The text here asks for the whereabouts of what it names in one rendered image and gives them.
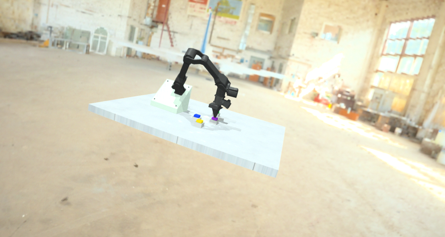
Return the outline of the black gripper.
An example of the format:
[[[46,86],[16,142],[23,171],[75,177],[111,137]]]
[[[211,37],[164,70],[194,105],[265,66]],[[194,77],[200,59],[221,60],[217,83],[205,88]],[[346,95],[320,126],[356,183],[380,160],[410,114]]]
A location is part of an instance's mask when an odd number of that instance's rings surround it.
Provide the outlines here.
[[[216,117],[219,110],[221,110],[223,108],[219,105],[219,103],[220,103],[221,99],[225,98],[224,95],[221,95],[218,93],[216,93],[215,96],[216,96],[215,100],[212,103],[210,103],[208,106],[208,107],[212,108],[212,110],[213,110],[213,117]]]

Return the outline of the yellow button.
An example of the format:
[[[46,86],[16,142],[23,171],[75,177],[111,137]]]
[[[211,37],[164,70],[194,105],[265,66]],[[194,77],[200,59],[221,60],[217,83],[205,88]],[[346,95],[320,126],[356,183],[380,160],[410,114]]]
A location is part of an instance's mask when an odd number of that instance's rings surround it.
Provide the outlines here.
[[[202,127],[204,127],[204,123],[205,123],[205,122],[203,122],[203,120],[201,120],[201,119],[197,119],[197,120],[194,122],[194,125],[193,125],[193,126],[198,127],[198,128],[202,128]]]

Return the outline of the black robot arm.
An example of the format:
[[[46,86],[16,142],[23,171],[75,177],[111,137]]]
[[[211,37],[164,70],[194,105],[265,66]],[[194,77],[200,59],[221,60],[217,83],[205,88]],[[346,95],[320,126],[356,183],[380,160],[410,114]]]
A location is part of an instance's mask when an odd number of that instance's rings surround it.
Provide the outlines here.
[[[195,56],[198,55],[202,59],[194,60]],[[180,70],[180,73],[177,75],[175,81],[173,82],[173,85],[171,86],[172,89],[174,89],[174,93],[178,95],[183,95],[183,93],[186,91],[186,88],[184,88],[184,84],[187,80],[187,70],[190,64],[201,64],[203,65],[206,70],[210,73],[210,75],[213,77],[215,81],[215,85],[217,86],[216,93],[225,95],[227,92],[227,96],[237,97],[238,95],[238,88],[231,87],[231,82],[228,80],[227,76],[225,76],[223,73],[220,73],[217,68],[214,66],[214,64],[210,61],[209,57],[205,54],[203,54],[200,50],[194,49],[194,48],[188,48],[187,52],[184,55],[183,59],[183,65]],[[221,99],[219,105],[226,107],[227,109],[230,107],[232,103],[230,102],[230,99],[225,100]]]

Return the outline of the purple button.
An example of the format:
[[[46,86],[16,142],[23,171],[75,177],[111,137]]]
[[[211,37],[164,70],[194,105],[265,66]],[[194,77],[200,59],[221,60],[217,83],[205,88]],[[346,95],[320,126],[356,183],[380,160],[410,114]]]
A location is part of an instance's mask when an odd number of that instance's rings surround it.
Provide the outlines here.
[[[211,119],[210,119],[210,121],[209,121],[209,123],[210,124],[214,124],[214,125],[217,125],[218,124],[218,118],[217,117],[212,117]]]

